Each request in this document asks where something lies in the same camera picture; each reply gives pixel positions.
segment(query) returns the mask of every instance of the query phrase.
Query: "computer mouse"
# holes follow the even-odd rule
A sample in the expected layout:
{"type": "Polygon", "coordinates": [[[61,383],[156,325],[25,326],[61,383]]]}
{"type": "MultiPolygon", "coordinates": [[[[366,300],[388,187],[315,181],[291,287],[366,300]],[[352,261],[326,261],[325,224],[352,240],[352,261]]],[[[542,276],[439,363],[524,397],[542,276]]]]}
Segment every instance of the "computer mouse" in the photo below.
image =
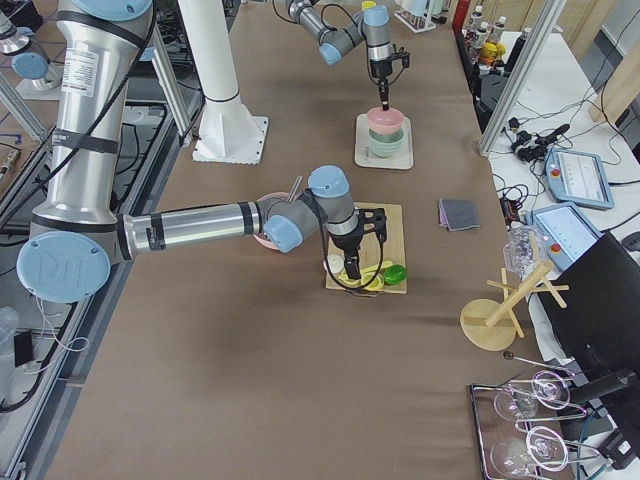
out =
{"type": "Polygon", "coordinates": [[[622,246],[631,252],[640,252],[640,231],[623,238],[622,246]]]}

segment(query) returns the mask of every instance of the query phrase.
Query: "black electronic device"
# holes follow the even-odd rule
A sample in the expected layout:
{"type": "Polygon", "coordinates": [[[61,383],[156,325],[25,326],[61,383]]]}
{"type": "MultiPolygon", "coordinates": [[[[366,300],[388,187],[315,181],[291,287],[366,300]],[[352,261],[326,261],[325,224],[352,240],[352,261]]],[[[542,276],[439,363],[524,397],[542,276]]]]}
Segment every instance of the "black electronic device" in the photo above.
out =
{"type": "Polygon", "coordinates": [[[558,341],[640,456],[640,386],[633,381],[640,374],[640,265],[607,233],[554,283],[569,285],[567,308],[546,293],[540,301],[558,341]],[[616,377],[625,384],[612,387],[616,377]]]}

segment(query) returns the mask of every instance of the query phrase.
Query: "pink bowl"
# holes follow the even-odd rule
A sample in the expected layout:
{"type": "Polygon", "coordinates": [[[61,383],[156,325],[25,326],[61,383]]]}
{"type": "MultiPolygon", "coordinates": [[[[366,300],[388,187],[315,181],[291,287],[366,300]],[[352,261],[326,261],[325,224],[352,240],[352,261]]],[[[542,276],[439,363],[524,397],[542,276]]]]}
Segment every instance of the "pink bowl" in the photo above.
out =
{"type": "Polygon", "coordinates": [[[383,110],[382,107],[376,107],[367,112],[367,122],[374,132],[380,135],[391,135],[402,128],[404,115],[395,108],[383,110]]]}
{"type": "MultiPolygon", "coordinates": [[[[258,201],[266,200],[267,198],[274,198],[274,197],[280,198],[282,200],[286,200],[288,196],[289,194],[286,192],[275,192],[275,193],[269,193],[263,197],[260,197],[258,201]]],[[[258,242],[263,247],[267,247],[267,248],[270,248],[271,250],[279,251],[278,247],[276,247],[273,242],[269,241],[264,233],[259,233],[257,235],[254,235],[253,238],[255,238],[256,242],[258,242]]]]}

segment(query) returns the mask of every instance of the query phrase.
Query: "wooden board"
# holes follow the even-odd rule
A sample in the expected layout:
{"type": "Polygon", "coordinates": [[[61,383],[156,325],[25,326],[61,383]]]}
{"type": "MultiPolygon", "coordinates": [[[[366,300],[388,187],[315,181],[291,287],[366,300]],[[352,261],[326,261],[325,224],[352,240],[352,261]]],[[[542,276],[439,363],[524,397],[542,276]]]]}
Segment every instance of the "wooden board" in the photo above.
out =
{"type": "MultiPolygon", "coordinates": [[[[402,207],[386,203],[358,203],[358,208],[384,208],[387,215],[387,241],[384,244],[384,260],[391,260],[393,263],[407,267],[404,255],[404,230],[402,228],[402,207]]],[[[341,255],[341,251],[329,242],[329,254],[341,255]]],[[[360,245],[360,268],[377,265],[380,261],[380,248],[375,235],[365,235],[360,245]]],[[[327,274],[325,287],[330,290],[342,290],[327,274]]],[[[384,292],[387,293],[407,293],[407,280],[403,280],[397,285],[385,285],[384,292]]]]}

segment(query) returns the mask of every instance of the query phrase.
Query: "white pillar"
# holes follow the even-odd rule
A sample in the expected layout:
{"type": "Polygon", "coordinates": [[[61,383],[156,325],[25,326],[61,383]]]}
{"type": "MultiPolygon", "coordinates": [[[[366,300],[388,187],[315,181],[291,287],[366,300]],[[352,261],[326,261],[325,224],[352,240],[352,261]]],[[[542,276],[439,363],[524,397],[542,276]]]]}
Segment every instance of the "white pillar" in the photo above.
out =
{"type": "Polygon", "coordinates": [[[206,96],[193,159],[260,163],[268,120],[252,117],[240,98],[222,2],[178,0],[178,4],[206,96]]]}

